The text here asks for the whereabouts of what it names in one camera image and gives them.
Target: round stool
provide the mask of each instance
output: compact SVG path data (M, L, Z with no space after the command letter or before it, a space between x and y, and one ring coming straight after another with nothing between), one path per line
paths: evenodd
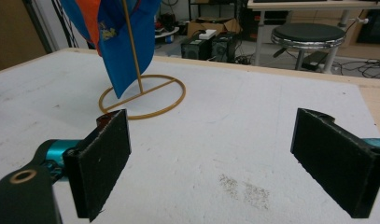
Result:
M316 23L288 23L273 29L272 42L286 49L299 49L295 69L303 64L306 49L331 49L334 53L344 43L345 32L338 27ZM332 58L326 60L325 68L330 70Z

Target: floor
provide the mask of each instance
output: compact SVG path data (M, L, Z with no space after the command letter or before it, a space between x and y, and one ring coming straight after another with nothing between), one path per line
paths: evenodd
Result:
M184 35L175 35L173 42L170 44L167 44L161 40L157 41L154 54L158 56L181 58L180 43L185 39L186 37ZM251 63L254 63L253 54L255 52L255 48L255 42L242 41L240 46L237 48L235 55L236 57L247 58ZM263 44L260 57L260 66L290 70L294 69L297 53L285 51L280 56L274 58L274 53L280 49L281 48L279 46L272 43ZM337 76L380 78L380 61L336 57L331 73Z

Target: table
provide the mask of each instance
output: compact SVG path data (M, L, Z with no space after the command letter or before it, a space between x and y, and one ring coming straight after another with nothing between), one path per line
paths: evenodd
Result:
M359 137L380 137L380 80L167 57L154 57L145 74L179 78L186 98L129 122L132 155L93 223L380 223L380 191L370 219L351 219L289 152L299 106ZM0 72L0 179L45 140L85 137L109 86L94 50L61 50ZM135 83L124 97L134 91ZM68 183L54 192L64 223L88 223L77 218Z
M261 41L263 36L263 26L265 20L265 11L282 11L282 10L343 10L341 21L338 26L343 30L346 28L347 20L349 19L349 10L351 9L380 9L380 2L359 0L328 0L326 2L284 2L284 3L254 3L248 1L247 8L253 11L260 11L260 21L258 25L257 46L255 52L255 65L260 65ZM329 56L326 58L326 63L323 68L324 73L331 72L333 59L338 49L332 49Z

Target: cabinet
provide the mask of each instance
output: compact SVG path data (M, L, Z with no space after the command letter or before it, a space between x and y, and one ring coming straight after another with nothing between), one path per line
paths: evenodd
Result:
M221 5L233 4L233 16L236 18L237 1L236 0L188 0L189 1L189 17L192 21L191 9L192 6L198 7L198 15L201 16L201 7L205 5L218 6L218 15L221 17Z

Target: desk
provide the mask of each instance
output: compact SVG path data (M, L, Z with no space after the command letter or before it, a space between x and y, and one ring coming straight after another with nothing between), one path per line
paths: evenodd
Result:
M256 46L256 59L255 65L260 65L260 51L261 41L263 36L263 26L265 20L265 11L286 11L286 10L343 10L339 27L345 29L347 20L349 19L349 10L351 9L380 9L380 2L357 1L357 0L343 0L333 1L328 0L326 2L287 2L287 3L253 3L252 0L248 1L247 8L253 11L260 11L260 21L258 29L258 38ZM326 64L324 66L324 72L330 73L333 59L338 49L330 51Z
M380 223L380 191L370 219L351 219L289 152L299 106L380 137L380 80L161 57L145 74L179 78L186 98L129 122L132 155L93 223ZM94 50L61 50L0 72L0 178L47 139L85 137L109 86ZM54 191L64 223L88 223L77 218L68 183Z

